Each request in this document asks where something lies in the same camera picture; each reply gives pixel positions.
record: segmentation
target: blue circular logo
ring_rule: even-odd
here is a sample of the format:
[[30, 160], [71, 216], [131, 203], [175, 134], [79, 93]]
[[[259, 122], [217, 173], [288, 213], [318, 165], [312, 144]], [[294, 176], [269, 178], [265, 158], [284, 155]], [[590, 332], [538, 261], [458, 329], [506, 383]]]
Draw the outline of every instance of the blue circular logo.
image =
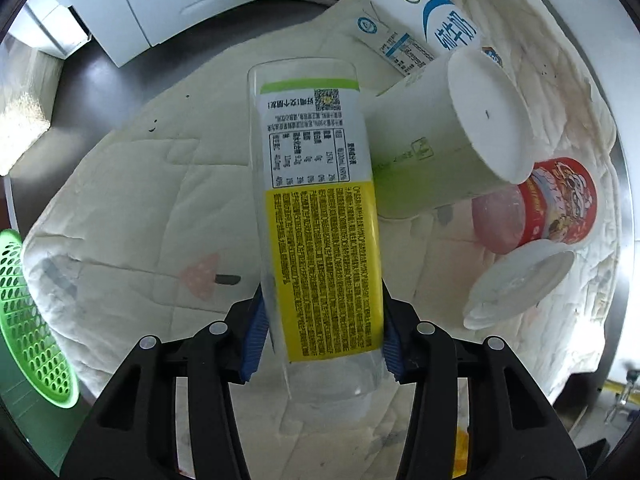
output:
[[375, 34], [378, 31], [376, 24], [369, 18], [358, 18], [358, 27], [367, 34]]

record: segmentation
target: metal bolt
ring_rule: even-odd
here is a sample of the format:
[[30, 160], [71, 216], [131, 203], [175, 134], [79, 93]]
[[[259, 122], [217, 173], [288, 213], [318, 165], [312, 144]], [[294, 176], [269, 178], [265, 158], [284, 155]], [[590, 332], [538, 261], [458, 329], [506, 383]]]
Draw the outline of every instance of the metal bolt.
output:
[[140, 340], [140, 348], [142, 348], [143, 350], [149, 350], [154, 346], [156, 346], [156, 338], [153, 337], [152, 335], [145, 335]]
[[421, 323], [418, 323], [418, 326], [416, 326], [416, 328], [418, 332], [420, 332], [423, 335], [431, 335], [431, 334], [435, 334], [436, 332], [436, 327], [434, 327], [428, 321], [423, 321]]
[[498, 337], [490, 337], [487, 344], [493, 350], [502, 350], [504, 348], [504, 341]]
[[217, 321], [209, 325], [209, 332], [213, 335], [220, 335], [226, 332], [227, 326], [224, 321]]

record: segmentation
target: yellow label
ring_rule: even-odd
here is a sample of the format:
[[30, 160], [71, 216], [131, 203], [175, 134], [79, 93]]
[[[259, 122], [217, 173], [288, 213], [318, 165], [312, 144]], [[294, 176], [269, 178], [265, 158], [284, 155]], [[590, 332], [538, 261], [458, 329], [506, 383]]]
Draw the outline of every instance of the yellow label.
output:
[[290, 361], [382, 345], [382, 272], [372, 182], [266, 192], [278, 309]]

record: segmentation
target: green stripe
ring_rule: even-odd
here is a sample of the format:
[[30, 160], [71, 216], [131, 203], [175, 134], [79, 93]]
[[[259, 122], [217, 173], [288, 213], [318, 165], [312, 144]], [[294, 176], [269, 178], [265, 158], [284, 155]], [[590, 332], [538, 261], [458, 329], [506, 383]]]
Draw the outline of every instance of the green stripe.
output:
[[353, 90], [360, 90], [360, 86], [355, 79], [305, 78], [265, 83], [262, 85], [260, 93], [270, 94], [272, 92], [300, 90], [303, 88], [349, 88]]

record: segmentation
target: white milk carton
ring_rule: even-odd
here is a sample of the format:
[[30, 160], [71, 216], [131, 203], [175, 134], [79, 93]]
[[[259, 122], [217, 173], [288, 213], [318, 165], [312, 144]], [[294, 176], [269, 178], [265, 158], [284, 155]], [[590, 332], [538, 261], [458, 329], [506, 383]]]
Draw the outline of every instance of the white milk carton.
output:
[[357, 38], [405, 75], [465, 45], [502, 66], [479, 27], [451, 0], [371, 0], [356, 25]]

